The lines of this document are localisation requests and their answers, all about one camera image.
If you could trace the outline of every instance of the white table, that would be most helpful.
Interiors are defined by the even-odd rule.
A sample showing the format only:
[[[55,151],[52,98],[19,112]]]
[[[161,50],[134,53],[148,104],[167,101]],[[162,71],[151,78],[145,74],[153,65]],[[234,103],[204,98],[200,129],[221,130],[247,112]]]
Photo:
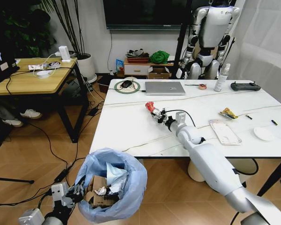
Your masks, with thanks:
[[[119,81],[121,80],[112,80],[110,88],[114,88]],[[135,81],[139,82],[140,89],[144,90],[145,82],[152,80]],[[166,126],[156,124],[145,108],[148,101],[153,101],[155,107],[159,109],[182,109],[189,112],[206,142],[213,144],[228,158],[281,158],[281,103],[264,90],[233,91],[230,84],[234,80],[227,80],[221,92],[213,90],[216,82],[214,80],[154,81],[181,82],[186,95],[147,96],[144,92],[121,94],[115,90],[109,90],[90,153],[109,147],[137,158],[188,157],[188,152],[183,149],[175,135]],[[206,83],[207,89],[199,90],[197,86],[185,86],[185,84],[199,83]],[[230,108],[239,118],[230,120],[221,116],[219,112],[226,107]],[[168,115],[175,117],[175,112],[170,112]],[[242,145],[221,145],[209,125],[211,119],[226,120],[232,130],[242,139]],[[276,121],[278,126],[274,125],[271,120]],[[186,117],[186,124],[192,124],[188,117]],[[254,127],[264,127],[270,130],[275,135],[275,139],[271,142],[260,140],[253,133]]]

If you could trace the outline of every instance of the television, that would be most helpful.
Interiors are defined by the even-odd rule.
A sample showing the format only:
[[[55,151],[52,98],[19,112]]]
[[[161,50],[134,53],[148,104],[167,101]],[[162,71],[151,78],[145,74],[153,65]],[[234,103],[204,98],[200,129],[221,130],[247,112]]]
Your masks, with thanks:
[[[192,10],[209,6],[209,0],[192,0]],[[214,0],[227,4],[228,0]],[[103,0],[106,28],[110,30],[180,30],[186,0]]]

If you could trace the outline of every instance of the wooden drawer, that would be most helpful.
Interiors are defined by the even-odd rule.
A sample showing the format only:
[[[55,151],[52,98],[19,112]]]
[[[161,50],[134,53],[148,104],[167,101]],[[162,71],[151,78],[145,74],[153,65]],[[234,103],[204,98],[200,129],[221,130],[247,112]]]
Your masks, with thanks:
[[[124,64],[125,75],[148,75],[150,65],[127,65]]]

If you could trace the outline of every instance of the silver laptop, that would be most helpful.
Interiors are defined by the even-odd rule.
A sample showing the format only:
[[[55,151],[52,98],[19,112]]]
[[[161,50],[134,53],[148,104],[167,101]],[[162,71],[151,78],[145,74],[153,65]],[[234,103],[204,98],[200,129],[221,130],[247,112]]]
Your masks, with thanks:
[[[185,95],[180,82],[145,82],[147,95]]]

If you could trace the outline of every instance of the white plate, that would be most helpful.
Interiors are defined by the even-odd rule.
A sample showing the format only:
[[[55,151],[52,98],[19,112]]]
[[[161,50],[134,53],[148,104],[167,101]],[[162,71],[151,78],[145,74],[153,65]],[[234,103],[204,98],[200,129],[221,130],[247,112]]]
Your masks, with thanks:
[[[264,141],[272,141],[275,138],[272,132],[262,127],[255,127],[254,133],[258,138]]]

